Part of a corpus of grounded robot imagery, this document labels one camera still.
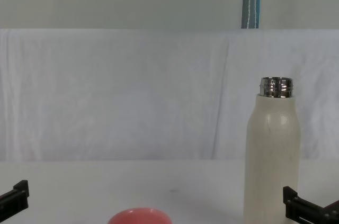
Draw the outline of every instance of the white water bottle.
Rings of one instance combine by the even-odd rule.
[[[247,125],[245,224],[285,224],[282,188],[298,186],[300,125],[291,78],[261,79]]]

